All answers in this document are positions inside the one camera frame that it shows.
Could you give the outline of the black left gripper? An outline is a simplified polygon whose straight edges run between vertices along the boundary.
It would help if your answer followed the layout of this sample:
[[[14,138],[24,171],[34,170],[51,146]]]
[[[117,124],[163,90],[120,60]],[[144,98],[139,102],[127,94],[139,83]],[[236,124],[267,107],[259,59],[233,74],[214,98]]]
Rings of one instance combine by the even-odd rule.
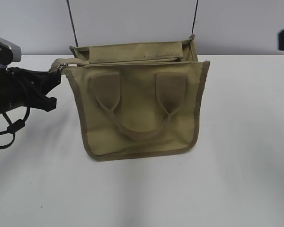
[[[21,106],[46,112],[54,110],[57,99],[42,93],[49,93],[60,83],[61,76],[56,71],[0,69],[0,114]]]

